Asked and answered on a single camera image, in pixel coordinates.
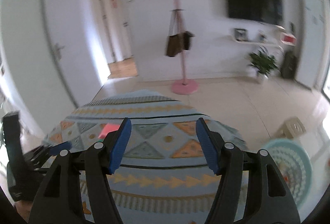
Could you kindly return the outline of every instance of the pink sponge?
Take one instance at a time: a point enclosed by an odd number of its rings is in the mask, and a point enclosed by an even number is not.
[[[99,134],[99,139],[104,139],[108,133],[117,131],[119,129],[120,125],[119,124],[111,124],[107,123],[101,133]]]

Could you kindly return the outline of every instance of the potted plant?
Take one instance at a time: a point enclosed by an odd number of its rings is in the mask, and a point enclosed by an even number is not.
[[[257,79],[260,84],[268,79],[268,75],[272,70],[278,69],[275,56],[269,55],[265,47],[260,47],[258,53],[250,53],[249,57],[251,61],[249,66],[253,66],[258,70]]]

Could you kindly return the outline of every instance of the brown dot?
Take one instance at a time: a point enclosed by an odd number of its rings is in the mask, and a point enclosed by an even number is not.
[[[166,143],[170,143],[173,141],[173,137],[171,135],[167,135],[166,137],[164,137],[164,141]]]

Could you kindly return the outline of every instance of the blue gripper pad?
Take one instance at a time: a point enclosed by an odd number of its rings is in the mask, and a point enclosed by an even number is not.
[[[109,172],[113,174],[116,169],[119,168],[121,160],[128,143],[128,140],[131,136],[132,123],[130,119],[127,119],[124,126],[120,126],[117,132],[120,132],[118,135],[117,141],[115,142],[112,151],[110,153],[111,162],[109,165]]]
[[[56,146],[53,146],[49,149],[49,155],[56,156],[60,153],[61,150],[67,149],[70,150],[72,148],[72,144],[70,141],[63,142]]]
[[[201,144],[207,165],[214,172],[214,174],[217,174],[219,172],[218,153],[208,135],[208,130],[206,128],[207,126],[203,118],[199,118],[196,122],[196,134],[199,143]]]

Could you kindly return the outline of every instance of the beige stool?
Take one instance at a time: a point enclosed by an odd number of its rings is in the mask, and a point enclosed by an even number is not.
[[[285,136],[288,139],[296,138],[306,132],[304,125],[297,117],[284,121],[283,125],[276,132],[276,137]]]

